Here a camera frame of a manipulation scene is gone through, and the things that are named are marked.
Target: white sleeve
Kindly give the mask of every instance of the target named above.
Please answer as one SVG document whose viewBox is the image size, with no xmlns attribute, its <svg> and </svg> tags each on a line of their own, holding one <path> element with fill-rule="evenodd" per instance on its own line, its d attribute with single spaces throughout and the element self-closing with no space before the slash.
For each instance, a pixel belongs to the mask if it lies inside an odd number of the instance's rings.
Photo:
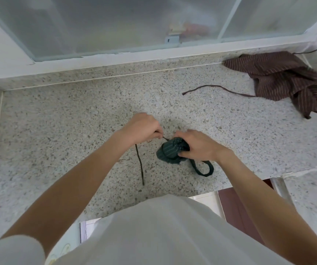
<svg viewBox="0 0 317 265">
<path fill-rule="evenodd" d="M 0 265 L 44 265 L 42 245 L 26 235 L 14 235 L 0 240 Z"/>
</svg>

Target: left hand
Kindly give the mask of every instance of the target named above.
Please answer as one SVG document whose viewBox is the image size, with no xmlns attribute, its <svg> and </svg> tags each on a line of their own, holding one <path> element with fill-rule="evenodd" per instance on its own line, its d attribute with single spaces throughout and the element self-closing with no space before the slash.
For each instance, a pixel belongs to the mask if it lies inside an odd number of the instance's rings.
<svg viewBox="0 0 317 265">
<path fill-rule="evenodd" d="M 135 114 L 120 132 L 123 132 L 131 145 L 163 137 L 160 123 L 152 115 L 144 112 Z"/>
</svg>

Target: forearm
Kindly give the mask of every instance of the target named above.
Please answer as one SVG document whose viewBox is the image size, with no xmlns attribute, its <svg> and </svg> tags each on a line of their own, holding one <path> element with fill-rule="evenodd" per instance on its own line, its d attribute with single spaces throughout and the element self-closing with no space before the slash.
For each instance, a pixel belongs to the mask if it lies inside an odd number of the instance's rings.
<svg viewBox="0 0 317 265">
<path fill-rule="evenodd" d="M 317 264 L 317 236 L 297 211 L 232 152 L 217 162 L 265 244 L 294 264 Z"/>
<path fill-rule="evenodd" d="M 31 236 L 42 244 L 47 256 L 130 146 L 122 134 L 114 133 L 46 190 L 2 238 L 18 234 Z"/>
</svg>

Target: white shirt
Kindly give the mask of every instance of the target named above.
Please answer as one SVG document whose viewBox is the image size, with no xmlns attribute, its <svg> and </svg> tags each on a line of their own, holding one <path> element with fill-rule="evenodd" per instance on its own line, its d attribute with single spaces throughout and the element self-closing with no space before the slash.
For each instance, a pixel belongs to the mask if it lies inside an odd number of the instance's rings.
<svg viewBox="0 0 317 265">
<path fill-rule="evenodd" d="M 0 240 L 0 264 L 43 265 L 41 244 L 28 236 Z M 291 264 L 222 220 L 207 206 L 166 195 L 97 221 L 91 237 L 54 265 Z"/>
</svg>

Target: green striped fabric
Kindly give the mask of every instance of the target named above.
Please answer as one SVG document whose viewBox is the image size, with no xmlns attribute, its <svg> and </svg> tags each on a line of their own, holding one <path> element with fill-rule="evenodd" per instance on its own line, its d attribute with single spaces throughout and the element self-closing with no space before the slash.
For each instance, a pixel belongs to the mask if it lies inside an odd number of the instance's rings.
<svg viewBox="0 0 317 265">
<path fill-rule="evenodd" d="M 162 146 L 156 152 L 156 156 L 158 159 L 165 161 L 167 163 L 179 164 L 181 161 L 187 160 L 187 158 L 178 155 L 178 153 L 180 153 L 181 151 L 190 151 L 190 147 L 184 139 L 175 137 L 163 143 Z M 210 168 L 210 171 L 207 174 L 203 174 L 197 169 L 194 160 L 189 159 L 189 161 L 193 166 L 194 170 L 196 171 L 196 173 L 200 176 L 208 177 L 212 175 L 212 173 L 214 172 L 214 166 L 209 161 L 203 161 Z"/>
</svg>

